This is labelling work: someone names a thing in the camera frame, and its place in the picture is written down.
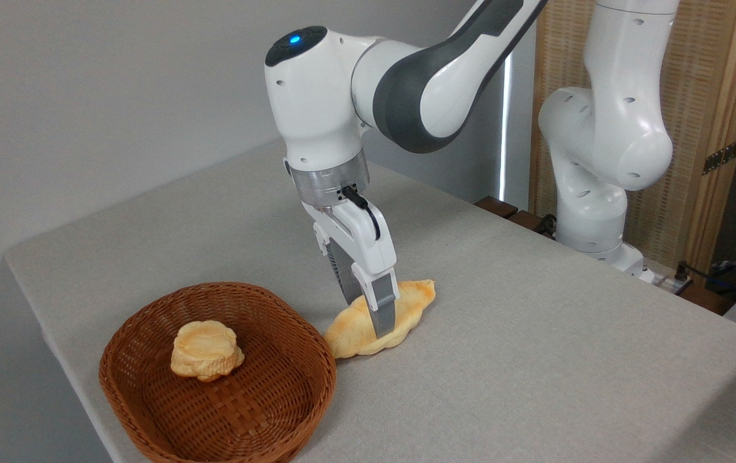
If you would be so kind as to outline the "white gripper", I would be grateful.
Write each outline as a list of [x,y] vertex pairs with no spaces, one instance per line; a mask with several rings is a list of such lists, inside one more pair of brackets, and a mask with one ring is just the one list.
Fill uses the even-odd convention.
[[360,297],[369,308],[377,339],[396,326],[396,300],[400,297],[395,270],[396,252],[382,213],[365,197],[345,196],[335,205],[302,205],[314,220],[321,252],[327,256],[348,305]]

